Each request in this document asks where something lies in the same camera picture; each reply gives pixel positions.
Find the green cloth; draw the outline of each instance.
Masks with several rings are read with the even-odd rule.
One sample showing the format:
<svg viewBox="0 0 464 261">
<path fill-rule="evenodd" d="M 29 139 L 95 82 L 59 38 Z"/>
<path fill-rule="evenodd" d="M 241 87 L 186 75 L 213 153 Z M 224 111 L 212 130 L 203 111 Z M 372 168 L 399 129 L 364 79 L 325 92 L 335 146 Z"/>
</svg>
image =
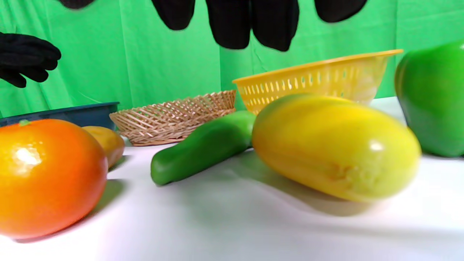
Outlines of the green cloth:
<svg viewBox="0 0 464 261">
<path fill-rule="evenodd" d="M 0 82 L 4 117 L 34 111 L 119 101 L 120 109 L 235 88 L 232 80 L 265 71 L 364 52 L 430 47 L 461 37 L 460 0 L 369 0 L 352 19 L 319 20 L 312 1 L 290 51 L 262 47 L 253 37 L 243 51 L 220 48 L 209 29 L 206 5 L 197 1 L 190 26 L 167 29 L 150 0 L 97 0 L 70 11 L 55 0 L 0 1 L 0 31 L 31 34 L 63 53 L 42 83 L 19 90 Z M 377 95 L 394 95 L 393 59 Z"/>
</svg>

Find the gloved hand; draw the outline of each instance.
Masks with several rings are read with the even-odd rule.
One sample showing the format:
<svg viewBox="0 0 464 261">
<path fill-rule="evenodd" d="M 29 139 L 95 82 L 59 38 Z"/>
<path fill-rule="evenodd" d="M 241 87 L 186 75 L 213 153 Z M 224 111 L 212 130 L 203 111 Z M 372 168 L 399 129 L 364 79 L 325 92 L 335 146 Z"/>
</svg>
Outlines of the gloved hand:
<svg viewBox="0 0 464 261">
<path fill-rule="evenodd" d="M 68 9 L 82 9 L 89 4 L 93 3 L 94 0 L 59 0 L 60 3 Z"/>
<path fill-rule="evenodd" d="M 50 42 L 34 36 L 0 33 L 0 79 L 18 88 L 26 86 L 26 76 L 44 82 L 48 72 L 58 66 L 60 50 Z"/>
<path fill-rule="evenodd" d="M 367 0 L 314 0 L 317 15 L 328 23 L 337 23 L 359 13 Z"/>
<path fill-rule="evenodd" d="M 193 17 L 195 0 L 152 0 L 171 30 L 185 29 Z M 206 0 L 209 24 L 216 42 L 228 49 L 244 49 L 250 31 L 269 48 L 287 51 L 299 18 L 297 0 Z"/>
</svg>

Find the green bell pepper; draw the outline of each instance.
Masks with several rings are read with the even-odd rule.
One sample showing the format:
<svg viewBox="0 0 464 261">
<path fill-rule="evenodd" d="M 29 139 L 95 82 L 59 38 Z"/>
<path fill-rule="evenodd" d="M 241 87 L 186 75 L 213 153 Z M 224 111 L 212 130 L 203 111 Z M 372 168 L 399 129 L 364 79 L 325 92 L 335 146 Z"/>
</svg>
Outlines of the green bell pepper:
<svg viewBox="0 0 464 261">
<path fill-rule="evenodd" d="M 409 52 L 398 64 L 395 90 L 422 150 L 464 155 L 464 40 Z"/>
<path fill-rule="evenodd" d="M 153 156 L 153 182 L 166 185 L 186 179 L 251 148 L 255 119 L 251 112 L 237 111 L 201 125 L 185 140 Z"/>
</svg>

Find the yellow plastic basket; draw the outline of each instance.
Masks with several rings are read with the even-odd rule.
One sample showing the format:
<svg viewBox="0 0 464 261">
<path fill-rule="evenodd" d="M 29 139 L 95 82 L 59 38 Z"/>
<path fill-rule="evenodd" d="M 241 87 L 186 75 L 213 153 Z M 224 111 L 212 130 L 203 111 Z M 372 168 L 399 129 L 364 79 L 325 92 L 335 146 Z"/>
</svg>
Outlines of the yellow plastic basket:
<svg viewBox="0 0 464 261">
<path fill-rule="evenodd" d="M 398 49 L 340 57 L 248 76 L 233 83 L 247 110 L 255 114 L 279 97 L 302 92 L 369 104 L 382 82 L 388 58 L 402 52 Z"/>
</svg>

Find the white table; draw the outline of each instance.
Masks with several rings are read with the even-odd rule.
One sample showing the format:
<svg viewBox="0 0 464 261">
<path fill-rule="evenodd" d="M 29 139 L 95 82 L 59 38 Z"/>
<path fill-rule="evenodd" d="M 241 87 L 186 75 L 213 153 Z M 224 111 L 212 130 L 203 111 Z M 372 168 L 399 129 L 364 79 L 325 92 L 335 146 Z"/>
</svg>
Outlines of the white table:
<svg viewBox="0 0 464 261">
<path fill-rule="evenodd" d="M 403 120 L 396 98 L 373 107 Z M 343 202 L 268 170 L 248 151 L 156 187 L 150 160 L 126 149 L 90 218 L 46 240 L 0 238 L 2 261 L 464 261 L 464 162 L 423 157 L 386 202 Z"/>
</svg>

